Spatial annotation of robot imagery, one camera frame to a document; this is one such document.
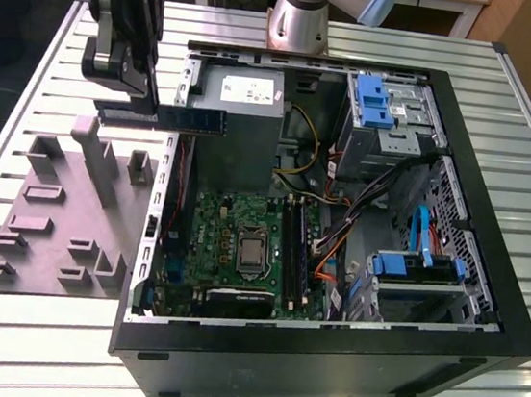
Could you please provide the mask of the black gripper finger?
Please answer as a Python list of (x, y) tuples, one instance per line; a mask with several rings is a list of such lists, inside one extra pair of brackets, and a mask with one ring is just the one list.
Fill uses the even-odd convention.
[(131, 98), (131, 110), (155, 114), (159, 95), (155, 75), (163, 38), (164, 0), (90, 0), (98, 23), (82, 57), (84, 77)]

